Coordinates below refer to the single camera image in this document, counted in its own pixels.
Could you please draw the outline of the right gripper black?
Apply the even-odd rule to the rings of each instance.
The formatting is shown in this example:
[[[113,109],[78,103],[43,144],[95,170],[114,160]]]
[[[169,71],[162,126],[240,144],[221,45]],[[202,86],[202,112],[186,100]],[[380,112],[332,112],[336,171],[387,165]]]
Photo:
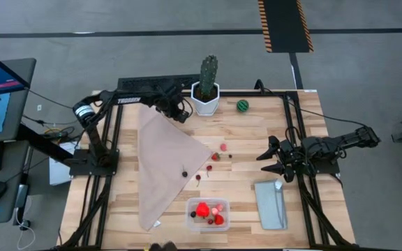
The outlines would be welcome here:
[[[308,160],[305,155],[287,139],[279,142],[273,135],[268,137],[268,149],[256,160],[271,159],[277,152],[281,162],[262,167],[262,171],[282,174],[287,183],[292,182],[298,174],[308,174]]]

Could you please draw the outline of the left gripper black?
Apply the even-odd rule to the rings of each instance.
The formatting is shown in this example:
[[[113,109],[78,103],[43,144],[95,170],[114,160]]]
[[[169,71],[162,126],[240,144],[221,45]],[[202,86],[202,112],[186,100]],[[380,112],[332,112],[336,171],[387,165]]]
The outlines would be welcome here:
[[[152,89],[157,92],[152,102],[157,111],[164,114],[174,114],[172,118],[180,123],[189,117],[189,113],[185,111],[183,104],[181,85],[152,85]]]

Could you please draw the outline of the clear plastic tupperware container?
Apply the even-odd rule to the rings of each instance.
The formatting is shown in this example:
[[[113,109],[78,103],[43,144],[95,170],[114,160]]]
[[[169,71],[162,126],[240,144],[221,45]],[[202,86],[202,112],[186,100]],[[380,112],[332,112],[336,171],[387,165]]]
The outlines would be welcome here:
[[[206,202],[210,208],[210,214],[206,218],[201,218],[196,216],[192,218],[190,216],[192,211],[196,210],[197,205],[200,202]],[[222,204],[224,206],[222,211],[218,211],[218,214],[224,217],[223,225],[209,225],[207,221],[209,219],[214,220],[215,215],[212,214],[212,208],[216,208],[218,204]],[[228,200],[222,198],[206,198],[206,197],[196,197],[190,198],[186,202],[186,225],[192,231],[200,231],[200,232],[212,232],[212,231],[227,231],[230,228],[230,204]]]

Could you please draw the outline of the beige cloth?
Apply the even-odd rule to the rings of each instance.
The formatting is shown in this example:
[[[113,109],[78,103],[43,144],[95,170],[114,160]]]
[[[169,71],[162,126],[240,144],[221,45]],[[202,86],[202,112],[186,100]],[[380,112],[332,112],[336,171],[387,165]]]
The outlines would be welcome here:
[[[139,223],[149,231],[211,151],[153,108],[140,107],[137,133]]]

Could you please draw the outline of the grey folded cloth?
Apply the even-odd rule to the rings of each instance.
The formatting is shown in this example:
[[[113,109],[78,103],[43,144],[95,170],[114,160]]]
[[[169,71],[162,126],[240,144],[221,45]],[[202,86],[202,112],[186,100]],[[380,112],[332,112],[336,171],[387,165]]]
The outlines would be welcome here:
[[[255,197],[260,222],[264,230],[288,228],[283,181],[281,179],[256,183]]]

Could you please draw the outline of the green cactus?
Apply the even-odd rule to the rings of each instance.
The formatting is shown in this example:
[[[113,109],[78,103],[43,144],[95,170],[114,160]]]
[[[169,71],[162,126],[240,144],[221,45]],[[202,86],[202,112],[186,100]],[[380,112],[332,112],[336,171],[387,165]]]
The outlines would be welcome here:
[[[199,87],[203,100],[212,99],[217,70],[218,59],[215,55],[209,55],[202,61]]]

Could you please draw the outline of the black mat with orange stripes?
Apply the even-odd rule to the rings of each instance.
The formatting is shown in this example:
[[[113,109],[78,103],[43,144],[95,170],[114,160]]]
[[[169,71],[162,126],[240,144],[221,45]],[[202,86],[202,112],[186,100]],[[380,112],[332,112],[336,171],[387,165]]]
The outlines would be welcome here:
[[[258,0],[268,53],[309,53],[313,43],[300,0]]]

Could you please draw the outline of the white paper stack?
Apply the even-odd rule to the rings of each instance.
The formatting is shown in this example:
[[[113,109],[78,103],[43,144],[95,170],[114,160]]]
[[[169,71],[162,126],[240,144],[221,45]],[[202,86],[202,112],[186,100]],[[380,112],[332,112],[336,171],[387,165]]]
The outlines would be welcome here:
[[[80,148],[77,142],[66,142],[59,144],[65,151],[74,154],[76,149]],[[60,185],[70,181],[69,175],[70,168],[53,158],[49,158],[49,183],[50,185]]]

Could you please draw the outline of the black diagonal support bar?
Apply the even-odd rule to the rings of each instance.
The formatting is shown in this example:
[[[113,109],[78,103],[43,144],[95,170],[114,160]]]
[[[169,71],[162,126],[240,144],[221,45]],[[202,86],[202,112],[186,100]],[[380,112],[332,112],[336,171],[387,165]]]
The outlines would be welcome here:
[[[73,154],[65,151],[60,146],[53,144],[51,141],[45,139],[25,125],[19,126],[16,140],[28,141],[29,145],[34,149],[48,155],[64,165],[71,166],[76,163],[83,163],[83,159],[74,158]]]

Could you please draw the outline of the grey computer desk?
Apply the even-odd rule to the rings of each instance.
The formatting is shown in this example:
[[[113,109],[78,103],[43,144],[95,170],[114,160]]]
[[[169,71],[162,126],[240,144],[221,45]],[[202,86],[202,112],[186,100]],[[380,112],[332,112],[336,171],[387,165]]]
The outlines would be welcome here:
[[[36,65],[35,59],[17,59],[2,61],[22,79],[30,83]],[[0,132],[0,143],[3,144],[0,181],[6,182],[7,191],[0,198],[0,223],[15,219],[17,225],[23,223],[24,208],[15,208],[15,200],[20,184],[27,184],[27,153],[31,147],[28,141],[16,140],[29,89],[9,93],[10,100],[3,131]]]

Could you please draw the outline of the grey power adapter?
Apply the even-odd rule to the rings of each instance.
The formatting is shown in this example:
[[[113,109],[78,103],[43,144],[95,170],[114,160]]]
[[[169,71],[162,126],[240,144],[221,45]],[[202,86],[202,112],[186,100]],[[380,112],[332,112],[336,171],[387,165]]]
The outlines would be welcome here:
[[[26,202],[27,202],[28,192],[29,192],[29,185],[27,185],[27,184],[19,185],[16,200],[15,200],[15,208],[24,208],[25,207]]]

